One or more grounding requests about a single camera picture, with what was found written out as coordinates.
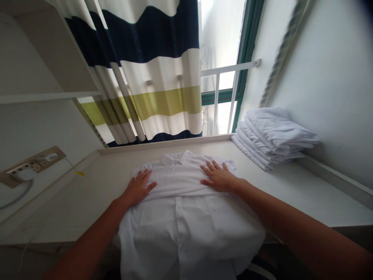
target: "stack of folded clothes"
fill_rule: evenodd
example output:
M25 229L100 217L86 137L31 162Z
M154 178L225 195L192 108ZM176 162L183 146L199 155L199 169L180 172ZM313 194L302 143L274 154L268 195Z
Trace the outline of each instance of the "stack of folded clothes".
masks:
M264 170L301 158L301 150L320 143L314 132L292 122L280 107L248 110L232 141Z

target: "electrical outlet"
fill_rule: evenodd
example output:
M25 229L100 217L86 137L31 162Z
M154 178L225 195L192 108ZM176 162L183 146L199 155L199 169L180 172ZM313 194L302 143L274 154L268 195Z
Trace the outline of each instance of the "electrical outlet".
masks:
M25 170L25 169L31 169L35 172L38 172L39 169L41 169L42 167L40 166L40 164L38 164L36 161L30 161L28 163L24 163L20 166L18 166L17 168L11 170L11 171L8 171L7 174L9 175L14 175L18 172L20 172L21 170Z
M54 155L54 158L46 158L46 155ZM57 146L51 147L0 171L0 183L3 183L10 188L15 188L22 184L21 181L13 177L17 172L20 172L23 169L31 169L39 174L59 162L64 157L66 157L66 155Z

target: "striped curtain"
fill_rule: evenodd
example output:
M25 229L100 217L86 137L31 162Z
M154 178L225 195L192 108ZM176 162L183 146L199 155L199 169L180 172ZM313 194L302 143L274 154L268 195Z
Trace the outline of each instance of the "striped curtain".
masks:
M202 135L197 0L56 6L102 94L80 103L109 146Z

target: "forearm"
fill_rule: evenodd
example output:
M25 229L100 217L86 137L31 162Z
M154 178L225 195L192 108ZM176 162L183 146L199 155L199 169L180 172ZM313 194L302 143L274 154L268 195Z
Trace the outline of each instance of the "forearm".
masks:
M123 199L114 200L44 278L91 279L128 208Z
M246 180L237 182L234 192L318 276L363 278L371 269L373 257L362 247Z

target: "shirt collar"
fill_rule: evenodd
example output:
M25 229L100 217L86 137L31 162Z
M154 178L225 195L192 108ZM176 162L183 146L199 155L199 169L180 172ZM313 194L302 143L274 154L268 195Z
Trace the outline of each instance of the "shirt collar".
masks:
M161 162L165 166L177 165L177 162L181 164L187 164L190 162L193 153L189 150L185 152L175 153L175 154L163 154Z

